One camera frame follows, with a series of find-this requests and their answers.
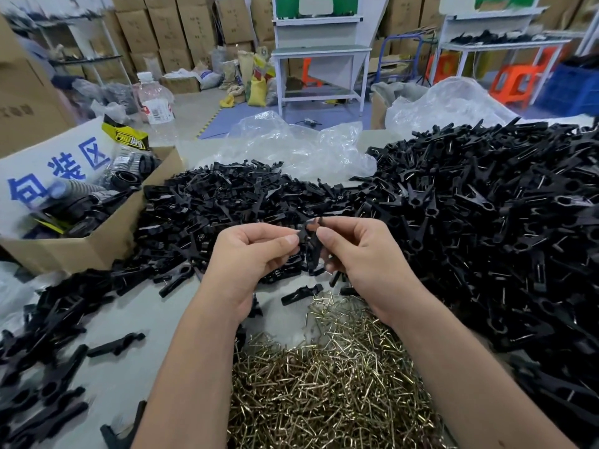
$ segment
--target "blue plastic crate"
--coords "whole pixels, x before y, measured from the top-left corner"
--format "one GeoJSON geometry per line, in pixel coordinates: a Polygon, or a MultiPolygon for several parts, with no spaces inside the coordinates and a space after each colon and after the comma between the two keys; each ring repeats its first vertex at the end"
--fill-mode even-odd
{"type": "Polygon", "coordinates": [[[560,117],[599,115],[599,70],[558,65],[535,106],[560,117]]]}

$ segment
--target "pile of black clips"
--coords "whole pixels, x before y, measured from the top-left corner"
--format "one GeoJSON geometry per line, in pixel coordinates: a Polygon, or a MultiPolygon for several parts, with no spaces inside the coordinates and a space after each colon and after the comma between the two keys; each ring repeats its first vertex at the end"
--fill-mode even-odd
{"type": "MultiPolygon", "coordinates": [[[[47,288],[26,307],[23,335],[4,332],[2,440],[29,447],[86,408],[77,400],[82,388],[69,388],[87,348],[69,359],[60,353],[85,331],[84,315],[146,279],[164,283],[168,297],[206,271],[218,233],[242,223],[300,231],[298,255],[262,284],[320,274],[322,246],[309,221],[350,215],[384,221],[428,289],[495,351],[512,353],[520,386],[569,438],[590,447],[599,433],[598,132],[514,120],[414,135],[369,148],[377,172],[353,178],[355,187],[293,180],[280,163],[258,161],[215,163],[146,186],[133,255],[111,271],[84,271],[47,288]],[[521,350],[525,360],[516,356],[521,350]],[[20,373],[36,363],[46,365],[42,384],[20,384],[20,373]],[[37,402],[47,405],[37,420],[13,422],[37,402]]],[[[284,301],[319,290],[303,287],[284,301]]],[[[254,299],[251,316],[260,314],[254,299]]],[[[240,327],[238,348],[244,339],[240,327]]],[[[132,441],[116,441],[107,426],[102,434],[110,448],[132,441]]]]}

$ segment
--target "bottle label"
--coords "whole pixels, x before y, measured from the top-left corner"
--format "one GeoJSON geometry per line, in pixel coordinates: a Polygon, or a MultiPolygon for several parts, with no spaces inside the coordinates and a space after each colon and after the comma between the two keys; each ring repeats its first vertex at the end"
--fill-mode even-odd
{"type": "Polygon", "coordinates": [[[143,103],[143,111],[150,124],[168,123],[175,119],[173,109],[167,99],[150,99],[143,103]]]}

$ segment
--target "white sign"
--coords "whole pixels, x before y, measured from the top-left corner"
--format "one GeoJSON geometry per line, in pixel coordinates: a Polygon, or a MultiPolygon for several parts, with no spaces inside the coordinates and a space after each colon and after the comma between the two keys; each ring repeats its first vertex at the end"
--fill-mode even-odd
{"type": "Polygon", "coordinates": [[[110,163],[115,145],[99,117],[0,159],[0,234],[26,235],[35,225],[27,215],[48,198],[52,182],[94,181],[110,163]]]}

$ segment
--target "pile of metal springs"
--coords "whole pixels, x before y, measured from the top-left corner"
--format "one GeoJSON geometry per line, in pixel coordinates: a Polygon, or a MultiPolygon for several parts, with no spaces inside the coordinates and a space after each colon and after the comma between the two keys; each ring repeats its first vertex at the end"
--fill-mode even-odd
{"type": "Polygon", "coordinates": [[[229,448],[447,448],[394,332],[356,297],[316,297],[314,338],[249,340],[233,369],[229,448]]]}

